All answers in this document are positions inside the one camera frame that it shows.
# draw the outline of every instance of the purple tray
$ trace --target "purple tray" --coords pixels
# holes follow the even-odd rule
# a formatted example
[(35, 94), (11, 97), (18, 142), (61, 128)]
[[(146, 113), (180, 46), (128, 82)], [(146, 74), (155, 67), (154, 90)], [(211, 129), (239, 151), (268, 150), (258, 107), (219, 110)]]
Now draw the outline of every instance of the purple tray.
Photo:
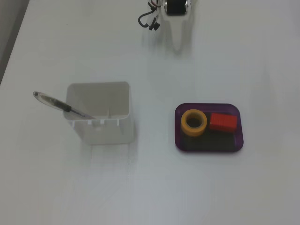
[[(230, 114), (233, 116), (238, 117), (238, 124), (237, 124), (237, 131), (234, 135), (234, 145), (235, 148), (233, 150), (224, 150), (224, 149), (217, 149), (217, 150), (209, 150), (205, 148), (197, 148), (197, 149), (188, 149), (183, 144), (183, 138), (182, 138), (182, 132), (180, 128), (181, 123), (181, 117), (183, 113), (189, 109), (197, 109), (205, 114), (207, 113), (225, 113)], [(240, 112), (234, 105), (231, 104), (211, 104), (211, 103), (184, 103), (179, 105), (175, 110), (175, 144), (176, 146), (182, 150), (187, 152), (236, 152), (239, 151), (244, 144), (243, 139), (243, 131), (242, 131), (242, 125), (240, 121)]]

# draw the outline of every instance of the black wire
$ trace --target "black wire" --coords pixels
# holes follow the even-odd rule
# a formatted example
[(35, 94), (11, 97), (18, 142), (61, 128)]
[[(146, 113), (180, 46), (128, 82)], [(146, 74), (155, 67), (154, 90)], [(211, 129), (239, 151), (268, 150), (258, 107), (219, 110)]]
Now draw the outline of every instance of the black wire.
[(146, 27), (149, 27), (148, 24), (142, 24), (141, 19), (142, 19), (144, 16), (150, 15), (151, 13), (154, 13), (154, 10), (151, 11), (151, 12), (144, 13), (143, 15), (140, 15), (140, 17), (139, 17), (139, 19), (138, 19), (138, 22), (139, 22), (139, 24), (140, 24), (142, 27), (145, 27), (145, 28), (146, 28)]
[(155, 22), (156, 22), (156, 18), (154, 18), (154, 20), (153, 20), (151, 26), (149, 26), (149, 30), (153, 30), (153, 27), (154, 27)]

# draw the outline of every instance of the plastic tray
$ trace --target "plastic tray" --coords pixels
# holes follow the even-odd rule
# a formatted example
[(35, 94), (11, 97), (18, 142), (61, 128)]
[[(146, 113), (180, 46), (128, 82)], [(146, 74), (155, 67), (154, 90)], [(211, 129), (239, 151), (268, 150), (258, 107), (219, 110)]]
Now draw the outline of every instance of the plastic tray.
[[(181, 117), (189, 109), (197, 109), (206, 114), (208, 122), (211, 113), (229, 114), (238, 117), (237, 130), (234, 134), (226, 134), (209, 130), (209, 124), (202, 136), (190, 139), (180, 128)], [(240, 112), (231, 104), (184, 103), (175, 110), (175, 144), (186, 152), (236, 152), (244, 145)]]

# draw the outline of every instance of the white device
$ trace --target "white device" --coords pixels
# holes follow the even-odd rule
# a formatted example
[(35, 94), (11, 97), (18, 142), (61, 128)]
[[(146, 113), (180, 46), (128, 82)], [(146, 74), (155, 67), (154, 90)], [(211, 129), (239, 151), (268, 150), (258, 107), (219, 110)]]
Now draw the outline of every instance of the white device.
[(170, 24), (173, 47), (175, 50), (179, 50), (182, 44), (184, 22), (188, 21), (191, 14), (191, 0), (184, 0), (184, 5), (179, 5), (177, 10), (170, 9), (169, 5), (176, 4), (175, 1), (162, 0), (161, 14), (163, 20)]
[[(182, 45), (184, 22), (189, 20), (191, 14), (191, 0), (149, 0), (148, 5), (151, 11), (141, 15), (138, 19), (139, 24), (150, 30), (157, 30), (159, 14), (164, 21), (168, 22), (171, 29), (173, 47), (179, 50)], [(150, 15), (147, 23), (142, 24), (141, 18)]]

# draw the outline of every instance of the black object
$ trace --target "black object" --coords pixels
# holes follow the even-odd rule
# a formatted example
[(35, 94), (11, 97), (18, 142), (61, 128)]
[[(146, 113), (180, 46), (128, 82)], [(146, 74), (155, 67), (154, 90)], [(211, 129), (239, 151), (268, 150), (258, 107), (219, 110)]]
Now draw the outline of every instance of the black object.
[(167, 15), (185, 15), (186, 10), (186, 0), (166, 0)]

